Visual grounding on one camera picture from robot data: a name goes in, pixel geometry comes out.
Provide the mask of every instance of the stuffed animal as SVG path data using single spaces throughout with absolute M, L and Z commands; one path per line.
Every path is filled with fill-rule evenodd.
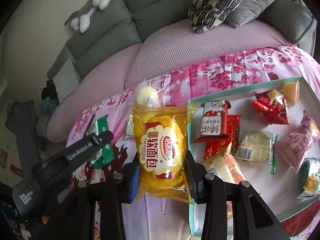
M 99 9 L 103 11 L 110 3 L 110 0 L 88 0 L 78 11 L 73 12 L 64 25 L 67 23 L 74 31 L 80 29 L 85 33 L 90 27 L 90 17 Z

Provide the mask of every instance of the dark red fabric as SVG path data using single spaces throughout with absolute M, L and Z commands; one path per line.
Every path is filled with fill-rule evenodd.
M 317 200 L 302 212 L 283 221 L 281 225 L 287 232 L 288 236 L 296 236 L 297 234 L 300 234 L 304 229 L 306 229 L 308 225 L 310 225 L 319 210 L 320 201 Z

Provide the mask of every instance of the purple snack package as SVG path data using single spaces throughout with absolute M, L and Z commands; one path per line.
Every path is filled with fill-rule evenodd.
M 304 159 L 314 144 L 320 139 L 320 132 L 315 120 L 303 110 L 300 125 L 287 137 L 275 143 L 275 152 L 298 173 Z

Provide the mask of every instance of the yellow bread package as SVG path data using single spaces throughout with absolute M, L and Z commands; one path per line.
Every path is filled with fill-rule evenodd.
M 137 198 L 145 192 L 192 203 L 184 171 L 187 124 L 198 104 L 151 108 L 132 106 L 133 134 L 140 160 Z

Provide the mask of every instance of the black and white patterned pillow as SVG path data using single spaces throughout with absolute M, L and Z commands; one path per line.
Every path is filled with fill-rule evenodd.
M 193 0 L 189 5 L 189 22 L 196 34 L 203 33 L 224 21 L 242 0 Z

